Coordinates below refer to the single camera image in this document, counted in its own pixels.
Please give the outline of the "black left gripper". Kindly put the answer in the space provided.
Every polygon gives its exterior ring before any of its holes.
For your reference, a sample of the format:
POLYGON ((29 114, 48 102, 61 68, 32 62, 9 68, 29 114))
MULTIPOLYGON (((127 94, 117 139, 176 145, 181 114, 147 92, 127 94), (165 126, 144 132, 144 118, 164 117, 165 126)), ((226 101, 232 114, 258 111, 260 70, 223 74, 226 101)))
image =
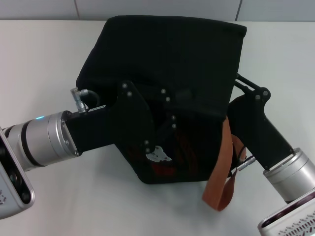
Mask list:
POLYGON ((147 102, 182 105, 192 102, 190 89, 172 91, 164 86, 134 85, 122 81, 117 86, 112 106, 85 114, 74 113, 65 123, 79 152, 111 144, 137 146, 141 152, 153 152, 177 129, 172 113, 151 114, 147 102))

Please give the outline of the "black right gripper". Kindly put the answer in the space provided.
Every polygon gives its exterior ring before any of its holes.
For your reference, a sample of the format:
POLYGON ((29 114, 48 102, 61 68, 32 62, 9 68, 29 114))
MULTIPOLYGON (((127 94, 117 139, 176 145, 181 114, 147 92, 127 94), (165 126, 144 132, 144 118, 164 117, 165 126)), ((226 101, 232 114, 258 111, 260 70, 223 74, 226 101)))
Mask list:
POLYGON ((240 74, 237 74, 234 85, 244 94, 228 106, 231 132, 268 170, 293 154, 293 147, 265 115, 264 107, 271 97, 269 90, 240 74))

